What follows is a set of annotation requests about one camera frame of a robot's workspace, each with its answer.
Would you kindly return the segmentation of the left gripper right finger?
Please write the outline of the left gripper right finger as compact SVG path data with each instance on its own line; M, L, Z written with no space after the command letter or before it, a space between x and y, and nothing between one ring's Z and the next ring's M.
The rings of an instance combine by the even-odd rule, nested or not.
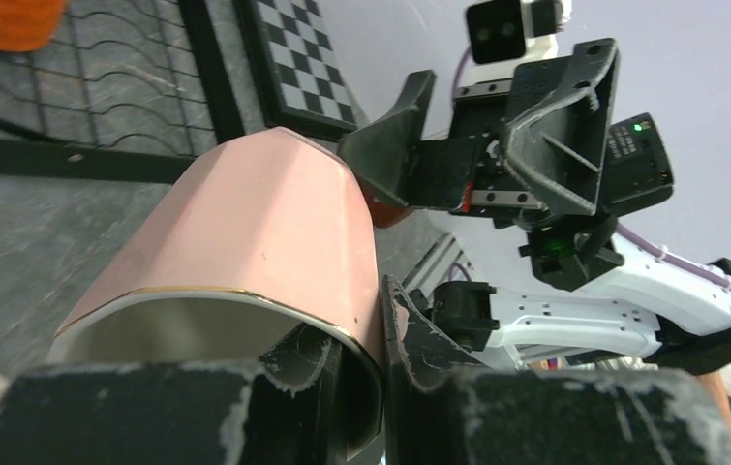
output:
M731 432L690 376L496 370L381 281L391 464L731 464Z

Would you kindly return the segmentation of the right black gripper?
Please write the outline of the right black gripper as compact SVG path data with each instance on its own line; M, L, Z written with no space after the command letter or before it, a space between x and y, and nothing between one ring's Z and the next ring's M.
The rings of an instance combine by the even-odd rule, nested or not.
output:
M436 83L407 75L380 118L345 136L338 156L380 202L489 217L499 225L602 223L673 192L652 118L613 117L616 40L579 43L568 56L461 65L445 138L422 142Z

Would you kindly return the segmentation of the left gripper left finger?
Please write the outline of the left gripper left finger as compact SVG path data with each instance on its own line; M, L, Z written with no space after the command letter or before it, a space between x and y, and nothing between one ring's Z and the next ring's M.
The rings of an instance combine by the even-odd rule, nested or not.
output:
M0 464L341 464L343 364L300 325L257 358L41 367L0 399Z

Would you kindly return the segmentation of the pink faceted mug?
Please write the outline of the pink faceted mug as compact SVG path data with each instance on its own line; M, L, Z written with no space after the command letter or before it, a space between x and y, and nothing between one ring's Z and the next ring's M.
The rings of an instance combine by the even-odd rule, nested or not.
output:
M355 458L381 429L380 281L350 168L269 129L194 160L56 330L47 360L257 357L305 325L342 345Z

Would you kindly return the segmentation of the orange cup rack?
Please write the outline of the orange cup rack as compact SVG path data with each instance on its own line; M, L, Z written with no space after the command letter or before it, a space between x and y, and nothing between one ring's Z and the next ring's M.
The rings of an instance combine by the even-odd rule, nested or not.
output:
M68 1L0 0L0 51L28 52L47 45Z

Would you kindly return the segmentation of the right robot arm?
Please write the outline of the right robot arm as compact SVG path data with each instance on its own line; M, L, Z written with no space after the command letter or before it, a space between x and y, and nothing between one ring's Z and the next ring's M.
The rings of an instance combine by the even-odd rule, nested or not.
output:
M622 224L666 201L673 176L648 115L612 122L612 39L522 60L462 87L449 135L425 140L435 74L410 74L387 114L342 138L364 191L401 210L486 218L526 234L520 255L547 296L476 279L413 293L423 317L469 353L528 363L639 358L692 374L731 363L731 261L687 260Z

